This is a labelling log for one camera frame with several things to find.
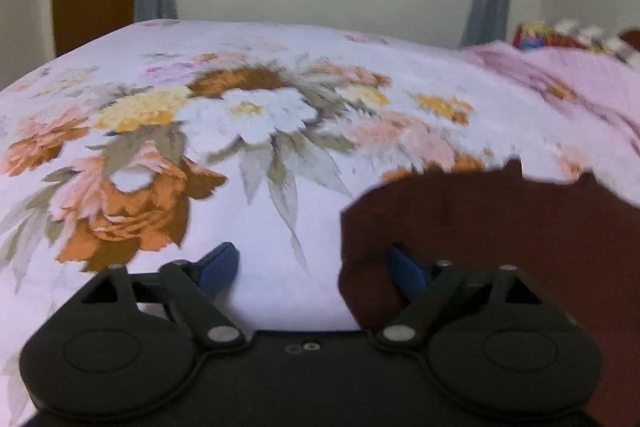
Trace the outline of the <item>dark maroon long-sleeve shirt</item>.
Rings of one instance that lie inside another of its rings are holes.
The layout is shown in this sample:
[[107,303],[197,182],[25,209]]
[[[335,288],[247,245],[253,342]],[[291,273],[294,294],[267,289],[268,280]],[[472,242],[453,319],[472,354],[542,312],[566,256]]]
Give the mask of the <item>dark maroon long-sleeve shirt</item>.
[[515,265],[596,336],[604,371],[589,410],[608,426],[639,421],[639,209],[591,173],[526,179],[518,160],[490,171],[432,170],[386,183],[341,217],[338,288],[357,323],[399,313],[387,251],[471,270]]

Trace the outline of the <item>floral pink bed sheet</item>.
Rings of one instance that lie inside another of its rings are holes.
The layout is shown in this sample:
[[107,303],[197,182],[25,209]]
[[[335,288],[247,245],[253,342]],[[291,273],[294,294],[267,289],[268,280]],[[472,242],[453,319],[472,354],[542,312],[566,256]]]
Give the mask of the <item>floral pink bed sheet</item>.
[[1,93],[1,421],[32,415],[18,354],[96,270],[239,248],[227,309],[250,327],[352,329],[340,214],[431,167],[592,171],[501,119],[500,86],[450,51],[291,25],[152,20]]

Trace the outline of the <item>pink blanket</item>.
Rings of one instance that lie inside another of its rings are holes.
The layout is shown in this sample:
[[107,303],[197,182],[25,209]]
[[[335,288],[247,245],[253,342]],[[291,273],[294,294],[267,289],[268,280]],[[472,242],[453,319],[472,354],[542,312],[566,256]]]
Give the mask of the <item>pink blanket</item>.
[[520,51],[495,41],[461,51],[500,86],[501,119],[582,166],[639,174],[639,74],[586,51]]

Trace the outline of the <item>colourful red pillow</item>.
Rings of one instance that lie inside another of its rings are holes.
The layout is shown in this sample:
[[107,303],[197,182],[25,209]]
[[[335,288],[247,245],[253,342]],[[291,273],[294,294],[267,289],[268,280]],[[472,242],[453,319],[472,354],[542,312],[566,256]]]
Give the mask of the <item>colourful red pillow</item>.
[[542,23],[521,23],[516,28],[512,46],[521,51],[541,48],[577,49],[580,43],[573,37],[563,35],[553,27]]

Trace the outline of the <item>striped pillow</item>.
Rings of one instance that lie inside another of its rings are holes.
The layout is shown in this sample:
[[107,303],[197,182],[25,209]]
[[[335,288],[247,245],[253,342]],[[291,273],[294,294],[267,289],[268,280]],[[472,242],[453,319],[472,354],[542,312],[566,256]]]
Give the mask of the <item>striped pillow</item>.
[[589,51],[616,58],[631,69],[639,70],[639,51],[628,46],[617,35],[609,35],[604,29],[594,25],[582,25],[578,20],[560,20],[553,25],[556,31],[575,38]]

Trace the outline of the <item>red wooden headboard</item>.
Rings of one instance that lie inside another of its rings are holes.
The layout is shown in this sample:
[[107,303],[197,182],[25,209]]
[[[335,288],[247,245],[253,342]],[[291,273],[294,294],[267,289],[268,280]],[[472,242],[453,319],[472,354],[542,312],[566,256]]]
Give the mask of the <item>red wooden headboard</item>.
[[640,51],[640,28],[628,28],[621,31],[618,34],[618,38],[626,42],[628,46],[635,49],[636,51]]

